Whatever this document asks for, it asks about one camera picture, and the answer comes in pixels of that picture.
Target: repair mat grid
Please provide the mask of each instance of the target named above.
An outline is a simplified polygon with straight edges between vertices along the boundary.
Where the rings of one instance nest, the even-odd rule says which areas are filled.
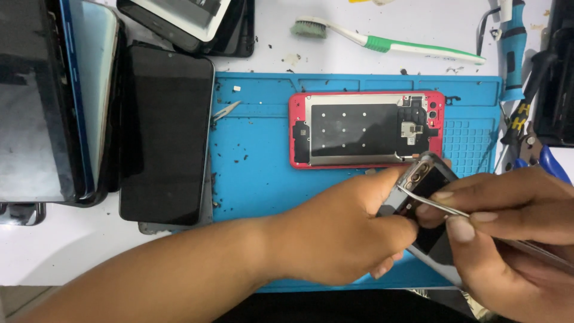
[[[492,76],[216,74],[212,110],[241,100],[212,128],[210,151],[214,221],[277,214],[365,169],[295,170],[289,165],[288,100],[305,91],[438,90],[456,96],[445,108],[443,155],[458,176],[494,167],[498,96],[502,80]],[[409,253],[378,281],[325,287],[281,280],[261,291],[311,291],[451,286]]]

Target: white work surface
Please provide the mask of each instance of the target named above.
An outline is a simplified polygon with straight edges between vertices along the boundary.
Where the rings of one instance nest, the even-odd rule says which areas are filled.
[[[326,40],[292,36],[289,28],[297,16],[319,16],[357,30],[391,39],[476,51],[476,31],[493,0],[395,0],[378,7],[347,0],[257,0],[255,52],[248,59],[212,58],[218,71],[452,75],[460,64],[432,59],[389,56],[361,48],[333,32]],[[115,0],[98,0],[115,6]],[[527,52],[541,49],[551,1],[529,0],[524,11],[528,31]],[[157,43],[161,40],[125,17],[130,36]],[[486,65],[464,66],[458,75],[500,75],[498,45],[488,34],[498,22],[489,18],[482,56]],[[289,57],[301,60],[290,64]],[[574,178],[568,157],[574,151],[553,149],[556,158]],[[48,205],[46,220],[34,227],[0,225],[0,285],[61,285],[93,266],[165,234],[146,236],[135,222],[118,214],[118,194],[110,194],[90,209]]]

